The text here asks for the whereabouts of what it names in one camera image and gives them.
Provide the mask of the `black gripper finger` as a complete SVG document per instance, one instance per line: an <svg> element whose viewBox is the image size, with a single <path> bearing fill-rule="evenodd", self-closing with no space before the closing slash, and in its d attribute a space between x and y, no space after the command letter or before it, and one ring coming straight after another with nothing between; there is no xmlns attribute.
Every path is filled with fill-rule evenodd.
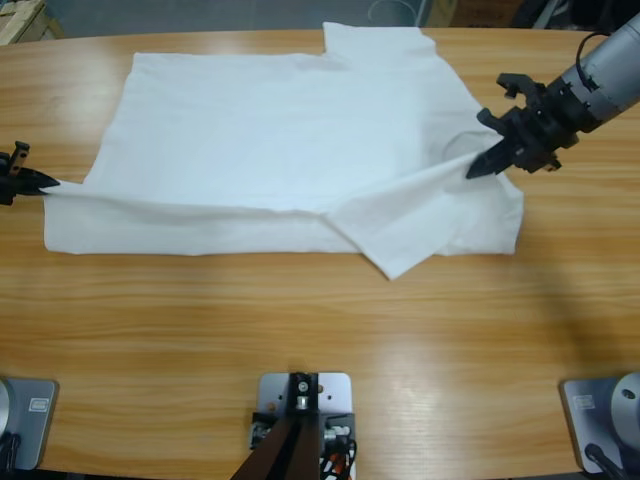
<svg viewBox="0 0 640 480"><path fill-rule="evenodd" d="M467 170L466 178L476 179L487 175L498 175L510 166L509 145L505 140L501 140L474 159Z"/></svg>
<svg viewBox="0 0 640 480"><path fill-rule="evenodd" d="M19 194L22 196L46 195L45 189L59 186L60 182L36 170L19 172Z"/></svg>

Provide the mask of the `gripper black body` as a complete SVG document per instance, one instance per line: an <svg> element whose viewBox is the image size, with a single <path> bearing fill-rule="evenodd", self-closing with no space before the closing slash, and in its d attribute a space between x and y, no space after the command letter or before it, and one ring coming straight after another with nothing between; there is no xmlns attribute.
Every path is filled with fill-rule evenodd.
<svg viewBox="0 0 640 480"><path fill-rule="evenodd" d="M23 152L1 153L1 204L10 206L19 194L18 172L24 162Z"/></svg>
<svg viewBox="0 0 640 480"><path fill-rule="evenodd" d="M478 121L508 143L511 166L528 173L559 169L556 151L578 142L579 122L584 119L584 108L570 86L564 81L548 85L536 81L500 81L498 85L507 98L523 95L525 106L513 107L500 117L484 108L477 114Z"/></svg>

